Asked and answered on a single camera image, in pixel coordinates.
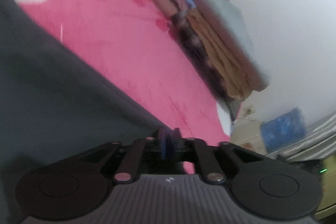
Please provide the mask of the pink floral fleece blanket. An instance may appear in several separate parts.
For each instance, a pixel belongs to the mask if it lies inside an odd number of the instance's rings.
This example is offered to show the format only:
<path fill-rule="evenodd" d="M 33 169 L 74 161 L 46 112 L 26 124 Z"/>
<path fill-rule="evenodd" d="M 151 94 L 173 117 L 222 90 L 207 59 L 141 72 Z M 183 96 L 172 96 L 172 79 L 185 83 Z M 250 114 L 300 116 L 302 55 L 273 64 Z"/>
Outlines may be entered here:
<path fill-rule="evenodd" d="M 231 119 L 152 0 L 16 0 L 40 26 L 182 135 L 228 141 Z"/>

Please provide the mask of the grey folded cloth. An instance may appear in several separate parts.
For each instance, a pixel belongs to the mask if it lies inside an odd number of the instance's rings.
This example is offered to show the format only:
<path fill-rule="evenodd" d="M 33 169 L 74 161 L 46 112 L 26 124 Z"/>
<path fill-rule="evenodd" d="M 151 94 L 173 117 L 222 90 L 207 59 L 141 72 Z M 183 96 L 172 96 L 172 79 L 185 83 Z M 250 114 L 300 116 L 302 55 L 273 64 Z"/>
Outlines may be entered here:
<path fill-rule="evenodd" d="M 237 58 L 255 91 L 268 87 L 270 76 L 256 59 L 241 11 L 228 0 L 195 0 L 197 10 Z"/>

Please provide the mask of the blue storage box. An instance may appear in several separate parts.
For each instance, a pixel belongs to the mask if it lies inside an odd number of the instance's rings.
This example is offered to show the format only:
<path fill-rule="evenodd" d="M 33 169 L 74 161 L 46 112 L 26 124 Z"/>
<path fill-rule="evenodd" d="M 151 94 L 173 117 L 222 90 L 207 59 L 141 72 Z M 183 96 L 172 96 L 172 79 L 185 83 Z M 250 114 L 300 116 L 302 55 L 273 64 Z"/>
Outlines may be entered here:
<path fill-rule="evenodd" d="M 301 140 L 306 135 L 303 113 L 299 108 L 281 115 L 260 127 L 261 138 L 268 153 Z"/>

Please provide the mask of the dark plaid folded cloth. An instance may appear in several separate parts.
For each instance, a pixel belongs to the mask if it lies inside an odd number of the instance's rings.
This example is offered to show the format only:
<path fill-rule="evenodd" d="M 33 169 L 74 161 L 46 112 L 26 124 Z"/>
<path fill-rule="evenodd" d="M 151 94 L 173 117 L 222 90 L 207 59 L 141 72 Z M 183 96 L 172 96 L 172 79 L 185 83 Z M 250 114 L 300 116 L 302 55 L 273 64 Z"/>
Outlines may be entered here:
<path fill-rule="evenodd" d="M 211 64 L 203 43 L 187 20 L 186 12 L 177 12 L 171 17 L 171 22 L 177 32 L 177 41 L 210 91 L 227 102 L 234 101 L 227 94 L 224 79 Z"/>

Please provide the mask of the tan folded cloth stack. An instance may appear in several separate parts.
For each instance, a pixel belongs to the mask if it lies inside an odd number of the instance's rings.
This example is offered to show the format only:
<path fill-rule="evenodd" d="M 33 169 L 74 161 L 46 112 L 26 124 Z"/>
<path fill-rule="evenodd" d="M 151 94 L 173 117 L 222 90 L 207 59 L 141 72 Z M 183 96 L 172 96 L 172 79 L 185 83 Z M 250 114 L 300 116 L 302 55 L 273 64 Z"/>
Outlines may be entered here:
<path fill-rule="evenodd" d="M 196 8 L 190 9 L 186 17 L 200 38 L 210 62 L 223 78 L 228 95 L 236 100 L 247 99 L 253 89 L 237 58 Z"/>

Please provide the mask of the dark grey trousers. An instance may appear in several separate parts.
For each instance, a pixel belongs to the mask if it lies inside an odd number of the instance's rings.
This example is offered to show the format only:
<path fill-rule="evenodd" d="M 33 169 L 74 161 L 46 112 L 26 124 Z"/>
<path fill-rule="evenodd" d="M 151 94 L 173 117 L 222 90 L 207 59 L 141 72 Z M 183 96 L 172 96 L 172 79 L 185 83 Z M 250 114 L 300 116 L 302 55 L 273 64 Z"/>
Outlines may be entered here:
<path fill-rule="evenodd" d="M 15 186 L 29 170 L 161 127 L 14 0 L 1 0 L 1 223 L 22 220 Z"/>

